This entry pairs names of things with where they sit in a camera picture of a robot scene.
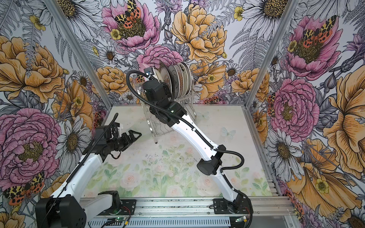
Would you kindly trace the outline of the beige round plate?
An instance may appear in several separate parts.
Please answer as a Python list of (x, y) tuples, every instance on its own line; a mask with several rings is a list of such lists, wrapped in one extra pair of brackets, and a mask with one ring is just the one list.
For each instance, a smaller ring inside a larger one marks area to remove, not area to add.
[(170, 78), (169, 78), (169, 73), (168, 70), (164, 67), (161, 66), (161, 68), (159, 69), (162, 77), (163, 77), (163, 82), (166, 83), (167, 85), (169, 85), (170, 83)]

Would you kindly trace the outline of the white plate green red rim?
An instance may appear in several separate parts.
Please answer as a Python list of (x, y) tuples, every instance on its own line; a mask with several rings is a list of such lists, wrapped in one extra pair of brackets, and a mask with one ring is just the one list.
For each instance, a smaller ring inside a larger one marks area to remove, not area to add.
[(188, 94), (191, 94), (192, 93), (192, 91), (193, 91), (193, 84), (194, 84), (194, 76), (193, 76), (193, 74), (192, 74), (192, 72), (191, 72), (191, 69), (190, 69), (190, 67), (189, 66), (187, 66), (187, 68), (188, 68), (188, 73), (189, 73), (189, 93)]

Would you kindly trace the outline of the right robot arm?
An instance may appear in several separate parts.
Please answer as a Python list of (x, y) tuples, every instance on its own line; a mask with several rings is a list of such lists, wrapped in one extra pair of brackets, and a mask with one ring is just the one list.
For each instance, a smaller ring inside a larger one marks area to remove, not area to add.
[[(171, 93), (166, 83), (149, 80), (143, 83), (142, 88), (147, 99), (144, 102), (150, 106), (150, 112), (161, 123), (182, 135), (201, 155), (197, 168), (204, 175), (213, 177), (226, 204), (223, 208), (230, 213), (238, 213), (243, 208), (242, 204), (247, 197), (232, 186), (224, 172), (242, 167), (244, 157), (238, 152), (227, 150), (224, 145), (215, 144), (202, 133), (183, 106), (170, 100)], [(223, 167), (221, 157), (224, 154), (237, 156), (240, 163)]]

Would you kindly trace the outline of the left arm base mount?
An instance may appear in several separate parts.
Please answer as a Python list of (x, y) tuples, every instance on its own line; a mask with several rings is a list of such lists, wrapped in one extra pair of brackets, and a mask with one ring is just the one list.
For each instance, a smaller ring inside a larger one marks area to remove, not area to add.
[(99, 216), (122, 216), (134, 215), (136, 210), (137, 200), (135, 199), (121, 199), (116, 206), (102, 211)]

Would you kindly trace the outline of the white plate red characters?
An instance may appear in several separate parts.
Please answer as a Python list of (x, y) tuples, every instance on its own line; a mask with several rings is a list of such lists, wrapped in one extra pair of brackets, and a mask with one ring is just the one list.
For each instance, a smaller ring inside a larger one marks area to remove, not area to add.
[(172, 95), (173, 94), (172, 79), (171, 79), (170, 71), (169, 71), (168, 67), (165, 64), (162, 64), (161, 74), (163, 76), (164, 82), (168, 85), (170, 93)]

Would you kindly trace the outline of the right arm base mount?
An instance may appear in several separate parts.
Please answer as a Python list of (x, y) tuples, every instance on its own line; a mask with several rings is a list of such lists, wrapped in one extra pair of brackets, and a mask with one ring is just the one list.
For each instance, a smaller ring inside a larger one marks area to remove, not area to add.
[(225, 199), (213, 199), (215, 214), (250, 214), (252, 209), (247, 199), (230, 202)]

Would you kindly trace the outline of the pink round plate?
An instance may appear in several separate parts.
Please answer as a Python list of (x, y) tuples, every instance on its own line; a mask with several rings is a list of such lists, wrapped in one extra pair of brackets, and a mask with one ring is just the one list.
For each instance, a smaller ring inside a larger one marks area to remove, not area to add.
[(153, 73), (154, 73), (154, 77), (161, 83), (161, 82), (163, 82), (163, 77), (162, 77), (162, 75), (161, 75), (161, 73), (160, 73), (160, 71), (158, 70), (158, 69), (156, 69), (156, 68), (152, 68), (152, 70), (153, 70)]

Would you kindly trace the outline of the white plate orange sunburst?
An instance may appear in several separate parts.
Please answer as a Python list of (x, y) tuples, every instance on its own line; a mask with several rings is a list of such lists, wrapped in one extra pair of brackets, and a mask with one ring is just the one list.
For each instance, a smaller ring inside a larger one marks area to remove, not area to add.
[(182, 72), (183, 72), (183, 81), (184, 81), (183, 95), (186, 96), (189, 94), (189, 91), (190, 91), (190, 75), (188, 72), (188, 66), (184, 62), (182, 63)]

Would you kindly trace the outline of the dark square floral plate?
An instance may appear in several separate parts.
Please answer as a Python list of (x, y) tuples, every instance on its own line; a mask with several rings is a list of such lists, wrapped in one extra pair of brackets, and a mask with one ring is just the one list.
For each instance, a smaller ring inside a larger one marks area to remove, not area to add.
[(180, 82), (179, 82), (177, 69), (174, 65), (169, 66), (168, 69), (170, 70), (170, 72), (172, 74), (172, 81), (173, 81), (173, 87), (174, 87), (174, 98), (178, 99), (178, 95), (180, 92)]

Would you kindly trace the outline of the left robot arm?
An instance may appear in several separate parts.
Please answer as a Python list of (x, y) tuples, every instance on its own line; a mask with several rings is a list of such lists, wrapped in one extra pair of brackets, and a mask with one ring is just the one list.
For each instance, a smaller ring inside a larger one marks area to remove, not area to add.
[(118, 212), (122, 203), (117, 191), (104, 191), (88, 202), (80, 203), (83, 192), (95, 171), (112, 152), (123, 152), (142, 136), (129, 130), (121, 133), (119, 124), (98, 127), (71, 174), (51, 196), (36, 204), (39, 228), (84, 228), (95, 216), (105, 211)]

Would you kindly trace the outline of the white plate black emblem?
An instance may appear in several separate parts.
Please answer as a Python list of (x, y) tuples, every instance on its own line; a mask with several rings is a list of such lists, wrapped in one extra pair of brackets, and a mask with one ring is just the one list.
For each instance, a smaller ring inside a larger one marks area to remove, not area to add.
[(180, 63), (177, 64), (177, 68), (178, 68), (178, 76), (179, 76), (179, 94), (178, 94), (178, 98), (183, 96), (183, 87), (184, 87), (184, 82), (183, 82), (183, 71), (182, 71), (182, 66)]

